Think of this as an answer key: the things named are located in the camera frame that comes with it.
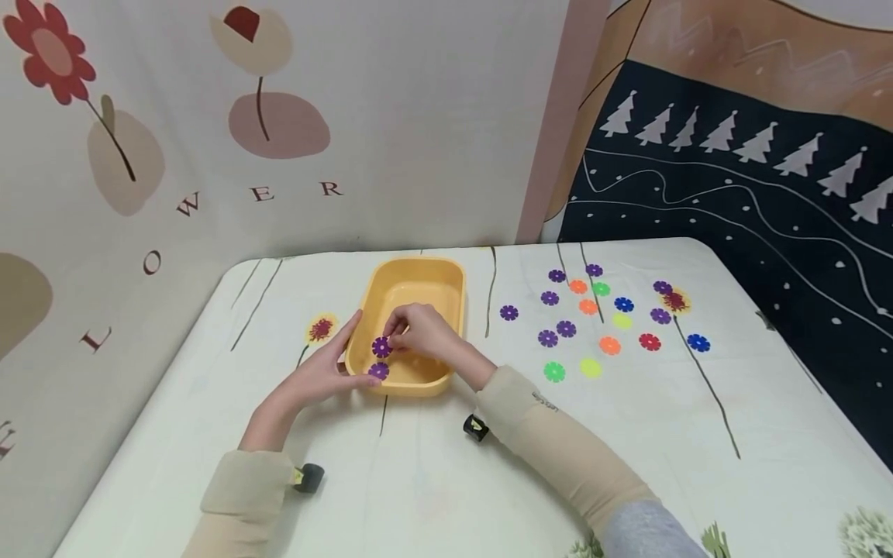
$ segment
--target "sleeve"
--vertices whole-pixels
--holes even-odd
[[[514,369],[497,369],[478,393],[477,414],[500,442],[571,504],[601,541],[605,555],[704,556],[605,442],[549,403]]]
[[[202,498],[202,517],[183,558],[261,558],[295,467],[286,455],[223,456]]]

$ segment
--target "beige sleeve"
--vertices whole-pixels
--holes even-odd
[[[605,442],[508,366],[498,368],[478,393],[477,413],[500,442],[571,503],[597,537],[622,504],[658,501]]]
[[[229,452],[202,498],[183,558],[261,558],[295,467],[274,452]]]

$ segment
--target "tulip illustration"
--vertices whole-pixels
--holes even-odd
[[[264,78],[292,55],[291,33],[280,15],[236,6],[223,19],[211,16],[211,34],[230,62],[257,77],[257,90],[230,110],[230,133],[240,146],[267,159],[318,154],[329,146],[329,126],[316,107],[289,93],[263,91]]]

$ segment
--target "green flower token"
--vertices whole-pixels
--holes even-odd
[[[543,368],[543,374],[550,382],[558,383],[564,380],[564,367],[558,362],[547,362]]]
[[[606,283],[598,281],[592,285],[592,292],[599,296],[608,296],[611,294],[611,288]]]

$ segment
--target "white tree print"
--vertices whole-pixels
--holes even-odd
[[[738,111],[732,111],[729,118],[720,122],[717,129],[710,132],[701,147],[706,148],[708,153],[712,153],[714,149],[720,151],[729,151],[729,140],[731,139],[731,131],[735,128],[735,115]]]
[[[751,137],[744,145],[733,151],[734,154],[741,155],[739,161],[757,161],[766,162],[766,154],[769,153],[769,142],[773,140],[772,129],[778,126],[778,122],[773,122],[769,128],[759,132]]]
[[[887,209],[887,196],[893,194],[893,176],[881,182],[871,192],[862,196],[862,199],[849,206],[855,212],[853,221],[865,219],[870,223],[878,224],[878,210]]]
[[[855,172],[862,166],[862,154],[866,151],[868,151],[868,147],[862,146],[859,153],[847,159],[842,167],[834,169],[828,173],[827,177],[819,180],[819,184],[825,187],[825,191],[822,193],[826,196],[834,193],[840,197],[847,197],[847,186],[853,183]]]
[[[695,107],[695,110],[692,111],[691,116],[689,116],[689,120],[685,123],[685,127],[680,130],[676,139],[670,143],[670,147],[675,147],[675,149],[673,149],[674,152],[678,153],[682,147],[691,145],[691,136],[695,133],[695,122],[697,122],[698,108],[698,106]]]
[[[602,127],[599,128],[600,130],[607,132],[605,137],[611,137],[614,134],[626,134],[629,132],[626,125],[630,122],[630,117],[632,115],[632,97],[635,95],[635,89],[630,91],[630,96],[626,97],[626,100],[620,103],[617,110],[608,117],[608,121],[602,124]]]
[[[672,106],[673,103],[670,103],[670,106],[668,106],[665,111],[658,114],[654,121],[636,134],[636,139],[642,140],[642,143],[640,144],[641,146],[646,145],[648,142],[653,144],[663,143],[661,136],[667,130],[667,122],[670,121],[670,109],[672,109]]]
[[[778,163],[773,168],[776,171],[781,171],[781,176],[788,176],[791,172],[800,176],[808,175],[809,171],[806,170],[806,166],[813,164],[813,154],[819,150],[819,137],[822,137],[822,135],[821,132],[816,134],[815,137],[801,145],[799,149],[785,157],[784,161]]]

